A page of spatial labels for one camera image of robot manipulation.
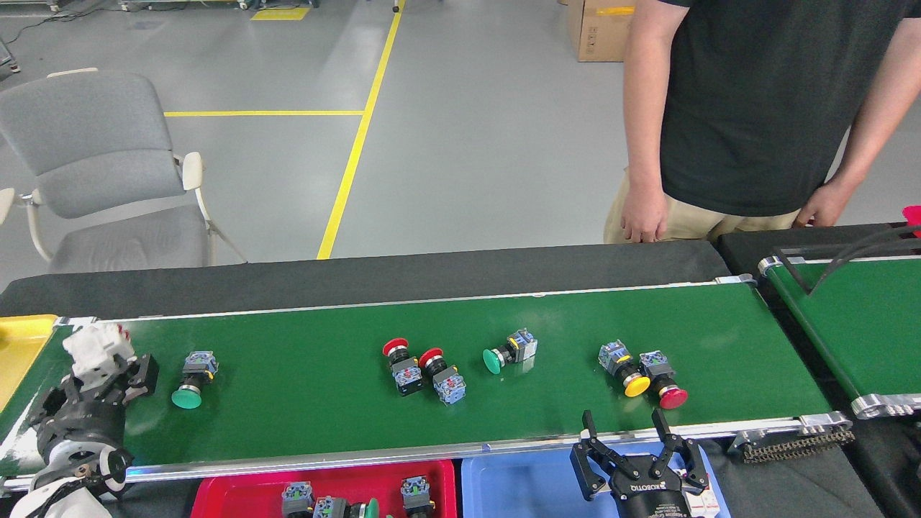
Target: hand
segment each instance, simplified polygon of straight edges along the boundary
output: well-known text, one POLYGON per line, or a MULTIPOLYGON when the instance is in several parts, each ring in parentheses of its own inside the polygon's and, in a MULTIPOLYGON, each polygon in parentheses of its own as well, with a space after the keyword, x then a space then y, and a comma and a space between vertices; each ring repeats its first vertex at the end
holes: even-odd
POLYGON ((845 211, 845 206, 854 189, 836 182, 828 182, 812 193, 806 205, 800 209, 794 227, 831 227, 845 211))
POLYGON ((665 234, 669 207, 661 188, 631 188, 624 200, 621 228, 624 239, 655 242, 665 234))

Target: green conveyor belt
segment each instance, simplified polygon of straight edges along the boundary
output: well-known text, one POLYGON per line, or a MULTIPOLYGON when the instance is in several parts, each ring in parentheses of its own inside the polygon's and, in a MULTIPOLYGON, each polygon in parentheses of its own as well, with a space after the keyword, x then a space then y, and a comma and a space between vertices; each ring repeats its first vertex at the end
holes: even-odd
MULTIPOLYGON (((813 284, 826 266, 796 268, 813 284)), ((921 259, 852 261, 809 296, 784 267, 767 275, 852 400, 921 393, 921 259)))
MULTIPOLYGON (((578 433, 584 409, 600 432, 651 426, 654 401, 629 399, 598 364, 621 339, 638 356, 665 352, 688 402, 672 425, 792 418, 830 410, 771 313, 748 285, 580 292, 244 313, 124 323, 139 354, 160 363, 157 392, 128 407, 135 465, 544 438, 578 433), (491 374, 482 351, 527 326, 540 341, 530 371, 491 374), (381 347, 403 336, 416 356, 442 347, 468 384, 444 406, 431 387, 400 397, 381 347), (184 357, 214 350, 220 372, 204 402, 169 401, 184 357)), ((0 415, 0 475, 41 459, 20 415, 61 380, 70 358, 59 329, 0 415)))

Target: white robotic hand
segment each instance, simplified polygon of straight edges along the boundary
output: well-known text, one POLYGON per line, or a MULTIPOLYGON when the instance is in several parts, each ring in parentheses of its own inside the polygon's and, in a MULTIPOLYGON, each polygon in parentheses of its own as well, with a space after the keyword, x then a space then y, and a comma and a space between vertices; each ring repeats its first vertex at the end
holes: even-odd
POLYGON ((47 467, 13 508, 15 518, 109 517, 97 496, 120 496, 134 460, 122 448, 125 406, 157 388, 157 362, 139 359, 117 324, 84 327, 64 348, 74 358, 70 374, 29 413, 47 467))

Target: red object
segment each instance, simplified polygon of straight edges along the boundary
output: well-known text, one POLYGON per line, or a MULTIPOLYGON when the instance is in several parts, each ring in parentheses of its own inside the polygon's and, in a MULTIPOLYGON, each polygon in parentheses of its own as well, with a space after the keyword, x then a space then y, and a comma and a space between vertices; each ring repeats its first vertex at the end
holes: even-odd
POLYGON ((198 488, 192 518, 281 518, 282 492, 291 482, 308 481, 317 498, 327 495, 349 503, 372 498, 380 518, 405 516, 400 486, 408 477, 425 475, 435 502, 435 518, 457 518, 454 465, 428 461, 388 465, 336 467, 310 471, 206 478, 198 488))
MULTIPOLYGON (((902 215, 908 220, 909 225, 921 225, 921 205, 907 206, 902 209, 902 215)), ((921 238, 921 230, 915 231, 915 237, 921 238)))
POLYGON ((438 347, 432 347, 428 351, 422 353, 422 356, 419 357, 419 365, 425 367, 428 365, 428 362, 436 356, 445 356, 445 351, 439 349, 438 347))
POLYGON ((672 410, 681 405, 684 405, 684 402, 688 400, 688 391, 684 389, 671 389, 666 391, 665 394, 659 399, 659 406, 666 410, 672 410))
POLYGON ((393 338, 390 342, 384 344, 384 356, 389 356, 391 351, 399 346, 409 347, 409 342, 406 338, 393 338))

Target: plastic bin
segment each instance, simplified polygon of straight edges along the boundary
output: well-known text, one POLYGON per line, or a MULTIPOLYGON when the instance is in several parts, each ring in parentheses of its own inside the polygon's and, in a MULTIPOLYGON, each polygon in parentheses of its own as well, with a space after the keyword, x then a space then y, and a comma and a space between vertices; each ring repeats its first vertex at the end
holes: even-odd
POLYGON ((307 480, 315 496, 345 498, 350 503, 372 498, 380 518, 406 516, 400 485, 407 477, 425 475, 435 501, 435 518, 457 518, 454 465, 431 461, 288 471, 260 475, 207 478, 198 488, 192 518, 282 518, 282 491, 288 483, 307 480))
MULTIPOLYGON (((617 445, 618 453, 659 454, 661 442, 617 445)), ((610 494, 594 501, 582 499, 576 474, 569 462, 569 450, 510 453, 464 459, 460 467, 460 493, 464 518, 614 518, 617 506, 610 494)), ((669 466, 683 468, 677 454, 669 466)), ((713 477, 713 468, 704 453, 704 466, 710 487, 719 502, 718 518, 729 518, 726 501, 713 477)))

